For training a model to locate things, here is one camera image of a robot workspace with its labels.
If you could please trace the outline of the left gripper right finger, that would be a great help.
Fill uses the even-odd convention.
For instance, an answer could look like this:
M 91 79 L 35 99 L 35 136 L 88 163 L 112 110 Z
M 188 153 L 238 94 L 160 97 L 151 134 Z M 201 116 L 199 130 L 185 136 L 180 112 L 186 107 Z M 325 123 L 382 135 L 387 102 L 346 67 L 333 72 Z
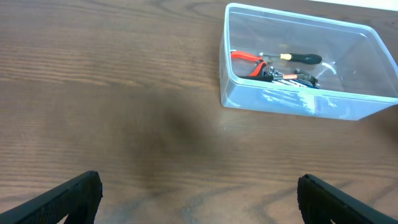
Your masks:
M 397 224 L 311 174 L 298 179 L 297 200 L 305 224 Z

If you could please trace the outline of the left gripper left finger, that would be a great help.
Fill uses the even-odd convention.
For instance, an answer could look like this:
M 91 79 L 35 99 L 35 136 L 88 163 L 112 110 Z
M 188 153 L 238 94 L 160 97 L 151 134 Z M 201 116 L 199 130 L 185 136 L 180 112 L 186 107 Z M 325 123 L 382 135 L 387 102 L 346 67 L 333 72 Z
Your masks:
M 1 223 L 93 224 L 103 184 L 97 171 L 89 170 L 75 178 L 1 214 Z

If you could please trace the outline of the small hammer black handle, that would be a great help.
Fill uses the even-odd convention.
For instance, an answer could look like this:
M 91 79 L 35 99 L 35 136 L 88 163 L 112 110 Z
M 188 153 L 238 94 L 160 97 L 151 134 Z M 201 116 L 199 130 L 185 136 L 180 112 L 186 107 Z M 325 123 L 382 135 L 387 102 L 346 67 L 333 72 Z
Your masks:
M 300 69 L 294 70 L 293 73 L 284 74 L 284 73 L 269 73 L 269 72 L 261 72 L 260 75 L 255 76 L 242 76 L 243 79 L 248 80 L 257 80 L 263 82 L 272 82 L 272 81 L 279 81 L 279 80 L 302 80 L 307 83 L 310 83 L 313 88 L 315 88 L 318 84 L 318 80 L 308 72 Z

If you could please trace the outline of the black yellow screwdriver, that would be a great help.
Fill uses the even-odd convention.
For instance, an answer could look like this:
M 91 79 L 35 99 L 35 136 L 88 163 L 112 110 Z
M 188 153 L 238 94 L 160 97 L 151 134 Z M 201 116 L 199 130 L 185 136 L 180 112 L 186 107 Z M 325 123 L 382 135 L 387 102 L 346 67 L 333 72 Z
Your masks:
M 263 57 L 278 58 L 280 60 L 286 60 L 290 62 L 304 63 L 307 65 L 316 65 L 321 63 L 323 60 L 322 57 L 317 54 L 265 54 L 264 52 L 261 52 L 259 55 Z

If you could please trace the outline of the red handled pliers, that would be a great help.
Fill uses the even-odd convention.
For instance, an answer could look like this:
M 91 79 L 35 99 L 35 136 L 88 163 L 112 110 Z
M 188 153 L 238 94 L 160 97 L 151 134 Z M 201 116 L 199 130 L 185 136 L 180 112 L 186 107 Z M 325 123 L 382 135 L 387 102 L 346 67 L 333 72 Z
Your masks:
M 264 60 L 264 57 L 262 57 L 260 55 L 253 55 L 253 54 L 239 51 L 239 50 L 231 51 L 231 58 L 247 60 L 250 62 L 256 62 L 257 67 L 252 71 L 252 73 L 249 75 L 249 77 L 262 76 L 263 68 L 265 66 L 267 66 L 267 62 Z

